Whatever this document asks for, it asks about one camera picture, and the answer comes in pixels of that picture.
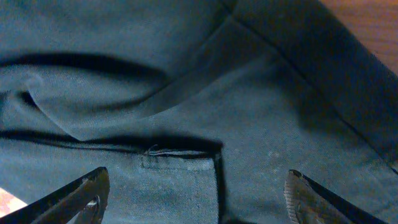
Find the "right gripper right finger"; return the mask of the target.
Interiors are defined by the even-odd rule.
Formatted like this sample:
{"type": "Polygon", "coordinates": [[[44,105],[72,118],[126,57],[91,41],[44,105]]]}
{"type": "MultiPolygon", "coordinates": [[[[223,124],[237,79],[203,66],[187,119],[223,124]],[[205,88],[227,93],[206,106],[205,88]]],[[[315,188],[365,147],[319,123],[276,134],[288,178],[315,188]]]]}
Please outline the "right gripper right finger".
{"type": "Polygon", "coordinates": [[[293,224],[387,224],[297,170],[289,170],[284,197],[293,224]]]}

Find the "black t-shirt with logo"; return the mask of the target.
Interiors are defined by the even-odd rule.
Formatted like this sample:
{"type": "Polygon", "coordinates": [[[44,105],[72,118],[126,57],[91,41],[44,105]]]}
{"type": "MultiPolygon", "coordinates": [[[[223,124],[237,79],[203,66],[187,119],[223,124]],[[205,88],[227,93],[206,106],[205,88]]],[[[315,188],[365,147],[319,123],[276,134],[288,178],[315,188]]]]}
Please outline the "black t-shirt with logo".
{"type": "Polygon", "coordinates": [[[104,166],[105,223],[288,223],[299,170],[397,222],[397,76],[319,1],[2,1],[1,187],[104,166]]]}

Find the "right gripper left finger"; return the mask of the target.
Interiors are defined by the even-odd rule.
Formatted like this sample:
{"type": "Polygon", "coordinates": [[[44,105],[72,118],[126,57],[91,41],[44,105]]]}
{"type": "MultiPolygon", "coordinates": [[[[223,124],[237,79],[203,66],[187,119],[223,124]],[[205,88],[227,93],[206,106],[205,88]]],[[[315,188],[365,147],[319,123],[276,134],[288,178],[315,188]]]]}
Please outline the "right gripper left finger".
{"type": "Polygon", "coordinates": [[[1,224],[101,224],[108,205],[105,167],[70,182],[40,200],[1,218],[1,224]]]}

